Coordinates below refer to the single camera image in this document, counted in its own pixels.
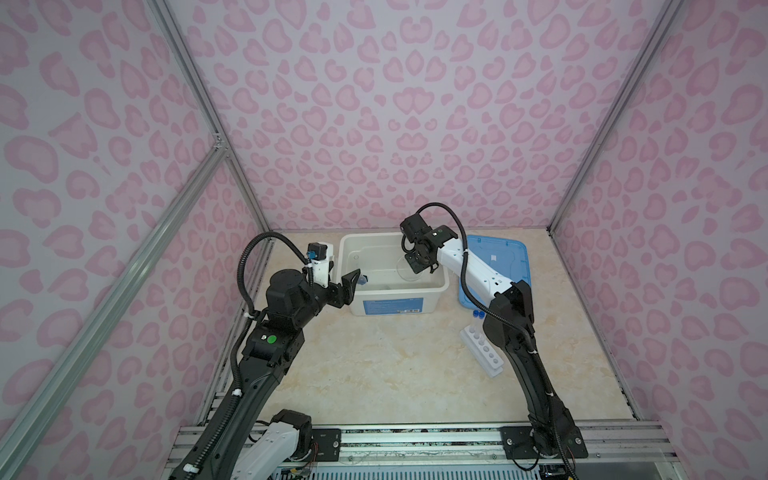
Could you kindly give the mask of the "clear glass petri dish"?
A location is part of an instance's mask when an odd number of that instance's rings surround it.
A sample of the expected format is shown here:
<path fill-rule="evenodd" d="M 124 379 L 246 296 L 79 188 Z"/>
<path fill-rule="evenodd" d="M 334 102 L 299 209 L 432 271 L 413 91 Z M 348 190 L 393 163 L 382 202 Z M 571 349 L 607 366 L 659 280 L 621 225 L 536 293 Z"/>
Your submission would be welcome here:
<path fill-rule="evenodd" d="M 430 279 L 430 274 L 426 271 L 415 273 L 404 256 L 398 259 L 396 273 L 407 284 L 425 283 Z"/>

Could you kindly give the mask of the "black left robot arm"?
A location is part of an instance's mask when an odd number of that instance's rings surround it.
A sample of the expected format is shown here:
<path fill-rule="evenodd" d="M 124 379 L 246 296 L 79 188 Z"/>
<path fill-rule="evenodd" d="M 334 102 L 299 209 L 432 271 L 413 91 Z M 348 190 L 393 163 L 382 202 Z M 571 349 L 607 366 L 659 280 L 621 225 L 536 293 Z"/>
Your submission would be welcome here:
<path fill-rule="evenodd" d="M 283 269 L 266 290 L 266 308 L 234 367 L 227 394 L 190 452 L 172 471 L 172 479 L 228 479 L 267 400 L 283 380 L 305 337 L 303 328 L 324 307 L 352 303 L 361 271 L 322 286 L 307 270 Z"/>

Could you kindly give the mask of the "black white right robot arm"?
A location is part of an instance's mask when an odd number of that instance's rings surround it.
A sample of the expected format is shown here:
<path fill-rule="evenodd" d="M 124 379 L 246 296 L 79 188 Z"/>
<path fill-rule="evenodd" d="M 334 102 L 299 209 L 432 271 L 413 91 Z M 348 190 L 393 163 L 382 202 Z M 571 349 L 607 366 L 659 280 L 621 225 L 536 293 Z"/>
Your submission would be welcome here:
<path fill-rule="evenodd" d="M 400 231 L 404 258 L 413 273 L 439 267 L 455 273 L 466 298 L 485 313 L 484 335 L 507 357 L 522 389 L 534 451 L 568 461 L 587 457 L 583 435 L 540 356 L 531 286 L 510 279 L 471 252 L 463 226 L 432 227 L 417 212 L 400 223 Z"/>

